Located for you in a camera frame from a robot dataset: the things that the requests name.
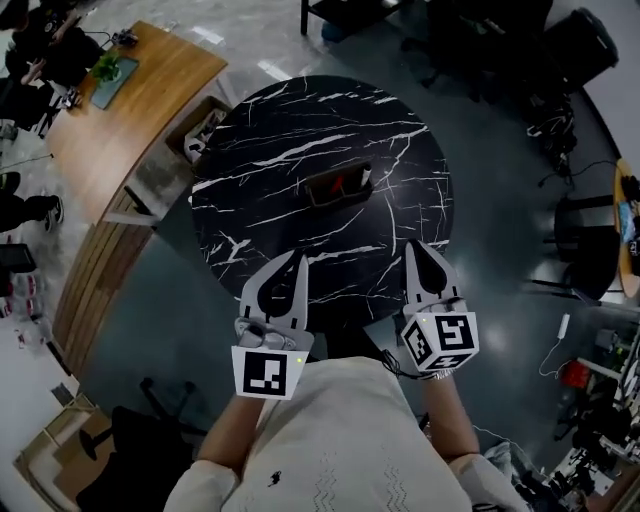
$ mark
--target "logo on shirt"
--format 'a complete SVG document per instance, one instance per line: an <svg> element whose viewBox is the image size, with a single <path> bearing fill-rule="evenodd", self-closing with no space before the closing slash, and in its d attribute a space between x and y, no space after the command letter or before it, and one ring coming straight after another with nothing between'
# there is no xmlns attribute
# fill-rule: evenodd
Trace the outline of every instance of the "logo on shirt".
<svg viewBox="0 0 640 512"><path fill-rule="evenodd" d="M276 471L273 475L271 475L271 483L267 485L267 487L273 487L278 482L280 482L280 475L282 475L282 471Z"/></svg>

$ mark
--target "cable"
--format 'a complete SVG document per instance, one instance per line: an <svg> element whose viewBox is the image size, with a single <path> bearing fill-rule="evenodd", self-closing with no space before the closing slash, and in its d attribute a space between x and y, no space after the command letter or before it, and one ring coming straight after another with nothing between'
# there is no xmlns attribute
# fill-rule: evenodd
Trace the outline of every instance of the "cable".
<svg viewBox="0 0 640 512"><path fill-rule="evenodd" d="M547 354L547 357L545 357L542 362L540 363L540 366L538 367L538 373L542 376L542 377L548 377L549 375L554 375L555 379L558 379L558 377L560 377L560 371L567 365L569 364L572 359L569 359L568 361L564 362L560 368L558 368L557 370L551 371L551 372L546 372L546 373L542 373L542 366L544 365L544 363L547 362L547 359L549 359L549 356L551 356L551 353L558 347L558 345L560 345L560 343L562 342L562 340L564 339L565 334L567 333L567 325L569 325L569 318L570 315L569 313L565 313L564 315L562 315L562 322L560 323L560 329L558 330L558 341L557 343L553 346L553 348L551 350L549 350L549 353Z"/></svg>
<svg viewBox="0 0 640 512"><path fill-rule="evenodd" d="M569 169L569 173L561 173L561 172L552 172L550 174L547 174L544 178L542 178L539 182L538 182L538 187L542 187L544 186L545 182L549 179L549 178L553 178L554 176L558 176L559 178L563 178L565 180L565 184L567 186L575 186L573 183L573 178L575 178L576 176L580 176L581 174L587 172L589 169L591 169L592 167L599 165L599 164L611 164L613 165L616 169L618 168L618 164L617 162L614 162L613 160L598 160L597 162L591 162L589 165L587 165L584 169L576 172L576 173L571 173L571 169L569 169L568 164L567 164L567 169Z"/></svg>
<svg viewBox="0 0 640 512"><path fill-rule="evenodd" d="M406 373L404 371L402 371L400 369L400 363L398 362L398 360L393 356L393 354L391 354L391 352L389 352L389 350L384 349L381 352L382 355L382 366L384 366L387 370L389 370L391 373L393 373L396 378L397 377L406 377L408 379L412 379L412 380L427 380L431 377L431 375L426 374L426 375L418 375L418 374L411 374L411 373Z"/></svg>
<svg viewBox="0 0 640 512"><path fill-rule="evenodd" d="M15 167L16 165L22 165L22 164L26 164L28 162L35 162L36 160L43 160L45 158L53 158L53 153L49 153L48 155L40 156L38 158L31 158L31 159L25 160L23 162L16 162L15 164L5 165L4 167L0 167L0 171L3 171L5 169L9 169L9 167Z"/></svg>
<svg viewBox="0 0 640 512"><path fill-rule="evenodd" d="M531 459L529 458L527 453L522 449L522 447L518 443L516 443L515 441L512 441L508 437L504 437L504 436L496 434L495 432L491 432L491 430L488 430L486 428L480 428L480 427L477 427L475 425L472 425L472 426L473 426L473 428L475 428L476 430L479 430L480 432L486 432L487 434L490 434L493 437L501 439L502 441L506 441L510 445L515 446L518 450L520 450L520 453L524 457L524 459L527 462L527 464L529 464L529 466L531 466L536 473L538 473L542 478L544 478L546 480L547 475L545 475L544 473L541 473L540 471L538 471L538 468L536 468L535 464L531 461Z"/></svg>

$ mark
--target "small box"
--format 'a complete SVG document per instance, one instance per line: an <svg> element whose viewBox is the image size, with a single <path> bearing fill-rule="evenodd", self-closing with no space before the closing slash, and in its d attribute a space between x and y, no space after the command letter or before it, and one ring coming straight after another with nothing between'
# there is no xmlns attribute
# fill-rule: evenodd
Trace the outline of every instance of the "small box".
<svg viewBox="0 0 640 512"><path fill-rule="evenodd" d="M420 372L459 368L480 350L475 313L416 313L401 337Z"/></svg>

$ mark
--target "white wall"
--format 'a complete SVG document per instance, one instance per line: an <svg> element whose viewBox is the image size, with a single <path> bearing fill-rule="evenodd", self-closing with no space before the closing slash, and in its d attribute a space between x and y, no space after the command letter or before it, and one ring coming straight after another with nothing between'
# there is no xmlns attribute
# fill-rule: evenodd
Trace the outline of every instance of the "white wall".
<svg viewBox="0 0 640 512"><path fill-rule="evenodd" d="M550 20L586 7L607 28L620 62L585 89L604 119L620 153L640 176L640 5L636 0L555 0Z"/></svg>
<svg viewBox="0 0 640 512"><path fill-rule="evenodd" d="M77 392L75 379L67 377L46 348L37 353L20 349L14 324L0 320L0 501L9 512L51 510L13 461L62 409L50 392L61 382Z"/></svg>

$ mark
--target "floor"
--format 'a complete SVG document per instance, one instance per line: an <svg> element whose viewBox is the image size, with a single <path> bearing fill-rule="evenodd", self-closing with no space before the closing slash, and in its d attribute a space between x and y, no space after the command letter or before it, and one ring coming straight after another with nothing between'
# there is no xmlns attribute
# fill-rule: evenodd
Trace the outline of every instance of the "floor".
<svg viewBox="0 0 640 512"><path fill-rule="evenodd" d="M557 273L541 241L551 229L553 207L567 191L565 185L551 178L538 187L551 169L508 101L493 106L473 103L464 86L449 77L429 91L417 83L428 74L426 57L404 55L398 48L404 35L420 33L421 2L332 47L321 42L320 23L313 16L309 39L299 36L298 5L295 0L259 7L251 0L109 0L89 6L95 10L84 26L112 31L141 18L202 44L231 63L228 76L238 99L277 79L324 73L370 82L411 107L448 159L455 218L446 256L479 319L481 352L456 377L463 401L477 427L514 440L539 468L551 469L568 449L567 443L554 444L552 433L571 395L552 376L541 377L538 366L555 343L563 313L571 313L572 319L549 369L569 357L589 355L595 330L615 322L606 312L578 301L530 293L524 284L533 276ZM574 171L596 160L613 159L580 96L574 98L574 106L579 140L572 157ZM46 154L38 141L26 142L21 136L16 147L22 145L19 156ZM28 178L27 190L48 185L68 196L50 161L27 165L21 168ZM609 167L594 168L576 179L573 195L601 194L610 190L611 182ZM611 212L601 213L595 221L607 222ZM64 282L65 268L68 271L68 256L84 228L77 211L70 212L67 222L51 238L35 228L30 229L32 234L25 229L24 234L34 240L37 255L42 251L47 273L58 264L58 273L52 274L62 277L51 287L51 310L56 287ZM237 302L200 256L185 195L160 225L121 290L90 356L82 389L107 411L115 405L148 411L137 389L143 377L154 378L167 403L177 402L180 383L188 379L198 393L185 419L207 428L233 393L229 347L235 342L237 314ZM395 349L390 320L370 326L368 332L379 346ZM315 352L321 355L320 341ZM402 385L415 413L422 414L415 383ZM495 438L481 432L481 442L488 447Z"/></svg>

